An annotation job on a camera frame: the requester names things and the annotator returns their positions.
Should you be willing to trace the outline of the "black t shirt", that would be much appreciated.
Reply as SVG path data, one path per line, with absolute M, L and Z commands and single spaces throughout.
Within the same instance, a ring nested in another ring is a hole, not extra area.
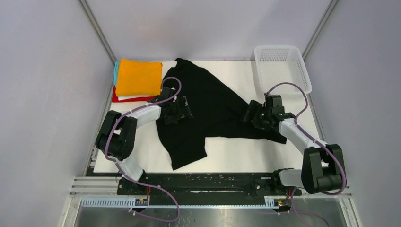
M 280 144 L 286 138 L 274 132 L 243 122 L 248 103 L 207 69 L 189 60 L 176 58 L 166 76 L 165 87 L 182 84 L 179 97 L 186 97 L 192 116 L 167 124 L 164 117 L 156 121 L 161 144 L 171 158 L 171 167 L 177 170 L 207 156 L 205 140 L 208 137 L 266 139 Z

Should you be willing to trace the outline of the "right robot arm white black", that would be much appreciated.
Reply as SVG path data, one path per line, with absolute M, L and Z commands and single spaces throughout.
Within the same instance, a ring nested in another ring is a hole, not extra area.
M 296 115 L 285 111 L 280 95 L 266 94 L 263 104 L 251 100 L 243 121 L 291 142 L 303 156 L 301 169 L 274 171 L 271 182 L 274 193 L 283 195 L 290 187 L 327 195 L 338 195 L 345 190 L 347 179 L 341 147 L 308 133 Z

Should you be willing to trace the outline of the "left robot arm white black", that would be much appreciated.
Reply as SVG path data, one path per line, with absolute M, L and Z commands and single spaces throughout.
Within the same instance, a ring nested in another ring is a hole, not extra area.
M 133 154 L 137 129 L 157 120 L 173 125 L 192 117 L 187 96 L 178 94 L 174 88 L 163 87 L 160 95 L 140 107 L 126 112 L 108 111 L 95 147 L 116 165 L 123 178 L 130 180 L 129 189 L 142 194 L 147 182 L 141 178 L 144 170 Z

